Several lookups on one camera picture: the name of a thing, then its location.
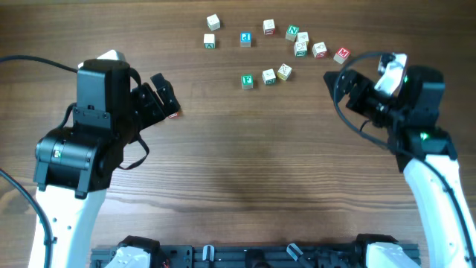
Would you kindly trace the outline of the red block with drawing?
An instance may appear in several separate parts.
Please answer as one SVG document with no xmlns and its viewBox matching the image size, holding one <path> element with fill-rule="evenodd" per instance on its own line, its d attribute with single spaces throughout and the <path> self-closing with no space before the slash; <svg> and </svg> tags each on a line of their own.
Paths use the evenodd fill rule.
<svg viewBox="0 0 476 268">
<path fill-rule="evenodd" d="M 181 114 L 181 111 L 178 111 L 178 112 L 175 112 L 175 113 L 169 115 L 168 118 L 177 118 L 177 117 L 180 116 L 180 114 Z"/>
</svg>

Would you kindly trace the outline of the green Z block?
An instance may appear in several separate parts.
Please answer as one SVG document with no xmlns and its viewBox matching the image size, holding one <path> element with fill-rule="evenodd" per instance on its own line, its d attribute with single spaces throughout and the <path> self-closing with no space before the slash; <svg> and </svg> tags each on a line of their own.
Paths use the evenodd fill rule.
<svg viewBox="0 0 476 268">
<path fill-rule="evenodd" d="M 294 45 L 296 57 L 305 57 L 307 55 L 307 44 L 305 41 L 296 42 Z"/>
</svg>

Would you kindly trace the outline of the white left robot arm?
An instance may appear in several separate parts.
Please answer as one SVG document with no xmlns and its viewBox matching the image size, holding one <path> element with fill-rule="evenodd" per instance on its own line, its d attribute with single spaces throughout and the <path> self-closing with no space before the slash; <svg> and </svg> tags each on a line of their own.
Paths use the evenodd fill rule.
<svg viewBox="0 0 476 268">
<path fill-rule="evenodd" d="M 126 145 L 147 144 L 140 132 L 180 111 L 162 74 L 149 83 L 120 60 L 86 60 L 77 71 L 77 100 L 35 149 L 36 223 L 29 267 L 84 267 L 92 230 Z"/>
</svg>

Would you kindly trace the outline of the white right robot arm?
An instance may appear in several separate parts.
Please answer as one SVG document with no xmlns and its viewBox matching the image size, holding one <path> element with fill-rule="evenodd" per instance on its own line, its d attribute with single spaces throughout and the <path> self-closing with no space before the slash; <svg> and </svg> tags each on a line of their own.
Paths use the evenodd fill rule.
<svg viewBox="0 0 476 268">
<path fill-rule="evenodd" d="M 385 128 L 388 140 L 362 132 L 341 110 L 338 116 L 362 138 L 395 157 L 417 204 L 432 267 L 474 267 L 475 226 L 460 184 L 451 136 L 437 126 L 445 91 L 443 74 L 426 66 L 388 68 L 381 80 L 354 70 L 324 74 L 332 101 Z"/>
</svg>

